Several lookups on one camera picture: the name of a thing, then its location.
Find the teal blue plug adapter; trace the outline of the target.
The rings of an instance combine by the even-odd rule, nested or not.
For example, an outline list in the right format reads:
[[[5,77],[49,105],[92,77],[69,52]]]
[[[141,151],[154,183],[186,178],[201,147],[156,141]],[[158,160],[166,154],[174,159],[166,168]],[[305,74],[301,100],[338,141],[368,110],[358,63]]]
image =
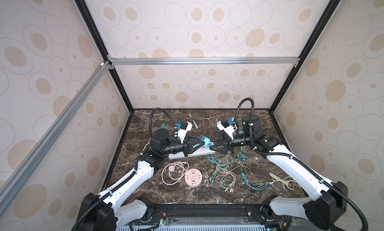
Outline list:
[[[204,142],[204,146],[205,146],[205,147],[210,147],[210,142],[211,142],[211,139],[210,139],[210,138],[208,138],[208,137],[202,135],[202,136],[200,136],[199,140],[202,141],[202,142]]]

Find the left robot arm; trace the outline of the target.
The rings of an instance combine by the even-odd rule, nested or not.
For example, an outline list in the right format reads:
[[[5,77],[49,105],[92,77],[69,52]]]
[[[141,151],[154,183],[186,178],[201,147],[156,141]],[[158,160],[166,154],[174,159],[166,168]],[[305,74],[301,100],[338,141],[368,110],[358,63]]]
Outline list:
[[[146,180],[150,179],[164,165],[169,154],[181,153],[188,157],[209,141],[188,134],[190,122],[176,123],[172,120],[173,132],[167,129],[152,131],[153,117],[157,112],[168,112],[155,108],[149,118],[149,143],[135,160],[134,167],[109,188],[95,195],[89,193],[82,201],[74,231],[116,231],[128,223],[151,215],[148,204],[135,200],[125,205],[124,201]]]

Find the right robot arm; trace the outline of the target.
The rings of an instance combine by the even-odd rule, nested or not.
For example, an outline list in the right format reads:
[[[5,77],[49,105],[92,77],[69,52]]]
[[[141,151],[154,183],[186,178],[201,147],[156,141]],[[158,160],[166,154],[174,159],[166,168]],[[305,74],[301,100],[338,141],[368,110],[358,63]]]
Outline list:
[[[309,220],[321,230],[338,231],[340,228],[335,226],[335,222],[346,212],[347,206],[351,206],[361,220],[361,229],[367,231],[368,221],[348,198],[347,186],[322,176],[295,156],[278,138],[265,135],[260,119],[254,115],[253,99],[245,98],[240,104],[246,101],[251,103],[251,111],[248,118],[242,119],[243,128],[239,128],[238,114],[233,119],[218,121],[220,132],[213,138],[214,144],[210,149],[227,155],[236,147],[249,146],[285,171],[307,194],[307,198],[301,199],[271,196],[262,204],[264,219],[269,220],[271,215],[292,216]]]

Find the white multicolour power strip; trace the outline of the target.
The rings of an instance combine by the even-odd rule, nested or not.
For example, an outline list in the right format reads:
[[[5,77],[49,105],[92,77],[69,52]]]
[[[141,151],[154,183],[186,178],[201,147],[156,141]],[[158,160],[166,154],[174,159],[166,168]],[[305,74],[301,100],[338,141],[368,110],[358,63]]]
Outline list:
[[[197,156],[213,155],[215,153],[216,153],[215,151],[212,151],[207,147],[201,147],[200,149],[196,150],[192,154],[188,154],[188,156],[185,156],[183,152],[180,152],[177,154],[169,154],[169,159],[176,160],[176,159],[192,158]]]

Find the pink round socket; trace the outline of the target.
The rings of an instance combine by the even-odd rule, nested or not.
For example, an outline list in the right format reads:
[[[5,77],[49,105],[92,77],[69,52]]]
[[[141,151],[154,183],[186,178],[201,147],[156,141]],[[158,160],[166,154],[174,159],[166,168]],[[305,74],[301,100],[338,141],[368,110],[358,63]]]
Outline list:
[[[201,185],[203,180],[202,173],[198,169],[188,169],[185,174],[185,182],[191,188]]]

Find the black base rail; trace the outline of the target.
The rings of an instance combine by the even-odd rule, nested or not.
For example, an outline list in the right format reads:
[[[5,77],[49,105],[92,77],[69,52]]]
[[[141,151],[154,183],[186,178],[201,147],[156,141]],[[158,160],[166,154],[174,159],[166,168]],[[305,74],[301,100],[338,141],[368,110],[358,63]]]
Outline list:
[[[308,221],[269,214],[261,205],[152,205],[141,200],[117,211],[99,205],[78,231],[315,231]]]

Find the rear aluminium rail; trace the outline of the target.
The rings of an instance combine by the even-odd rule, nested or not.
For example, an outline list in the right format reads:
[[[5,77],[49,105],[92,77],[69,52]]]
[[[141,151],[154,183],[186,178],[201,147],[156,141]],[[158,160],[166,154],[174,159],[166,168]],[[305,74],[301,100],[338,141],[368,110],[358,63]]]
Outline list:
[[[112,65],[297,64],[299,57],[112,58]]]

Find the aluminium rail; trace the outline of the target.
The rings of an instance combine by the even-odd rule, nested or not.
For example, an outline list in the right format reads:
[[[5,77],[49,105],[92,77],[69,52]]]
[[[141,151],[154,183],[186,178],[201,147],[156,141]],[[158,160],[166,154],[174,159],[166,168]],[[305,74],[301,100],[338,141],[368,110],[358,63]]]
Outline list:
[[[47,152],[51,149],[63,130],[67,127],[68,123],[79,110],[80,106],[84,103],[99,80],[110,67],[111,62],[106,60],[103,65],[100,65],[98,69],[96,69],[92,76],[87,80],[86,84],[74,96],[44,136],[36,143],[31,152],[13,172],[10,179],[1,189],[1,215],[3,215],[8,209],[32,173],[41,163]]]
[[[297,64],[299,57],[112,58],[112,65]]]

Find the left aluminium rail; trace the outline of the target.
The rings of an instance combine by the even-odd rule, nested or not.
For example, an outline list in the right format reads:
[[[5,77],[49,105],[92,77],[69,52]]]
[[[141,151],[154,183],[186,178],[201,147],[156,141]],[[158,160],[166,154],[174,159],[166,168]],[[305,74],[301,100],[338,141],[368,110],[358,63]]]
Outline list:
[[[41,163],[47,152],[51,149],[63,130],[67,127],[68,123],[79,110],[80,106],[84,103],[99,80],[110,67],[111,62],[106,60],[103,65],[100,65],[98,69],[96,69],[92,76],[87,80],[86,84],[74,96],[44,136],[36,143],[31,152],[13,172],[10,179],[1,189],[1,215],[3,215],[8,209],[32,173]]]

